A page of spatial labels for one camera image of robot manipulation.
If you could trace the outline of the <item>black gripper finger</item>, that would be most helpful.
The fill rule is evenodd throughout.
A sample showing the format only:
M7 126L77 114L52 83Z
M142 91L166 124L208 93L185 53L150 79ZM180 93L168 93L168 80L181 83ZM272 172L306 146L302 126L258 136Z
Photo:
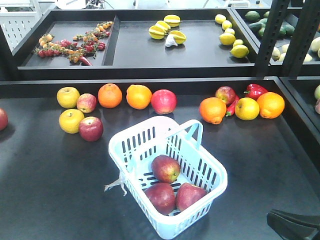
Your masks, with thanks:
M301 215L272 209L267 213L266 221L283 240L320 239L319 215Z

